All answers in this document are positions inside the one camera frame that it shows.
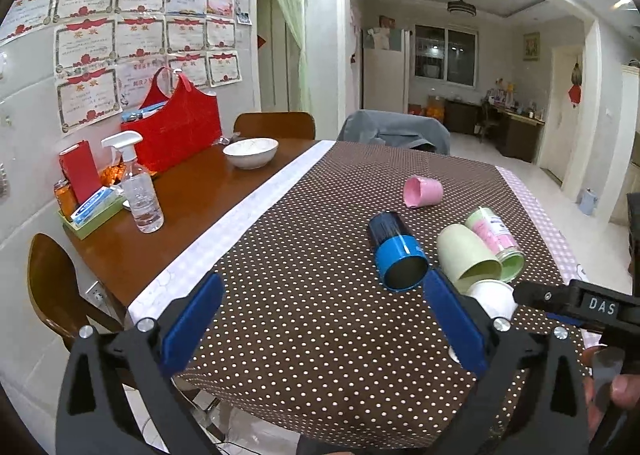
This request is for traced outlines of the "person's right hand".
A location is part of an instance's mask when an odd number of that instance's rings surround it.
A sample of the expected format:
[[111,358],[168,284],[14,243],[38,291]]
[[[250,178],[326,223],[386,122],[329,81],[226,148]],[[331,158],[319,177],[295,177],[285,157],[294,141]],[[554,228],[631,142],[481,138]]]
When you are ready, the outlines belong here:
[[[604,347],[596,345],[582,351],[582,363],[591,366],[593,357],[604,350]],[[639,376],[632,374],[620,374],[616,376],[608,386],[610,389],[611,403],[619,409],[634,409],[639,402]],[[584,378],[585,399],[587,404],[587,420],[590,437],[593,437],[600,425],[604,412],[597,407],[596,385],[591,377]]]

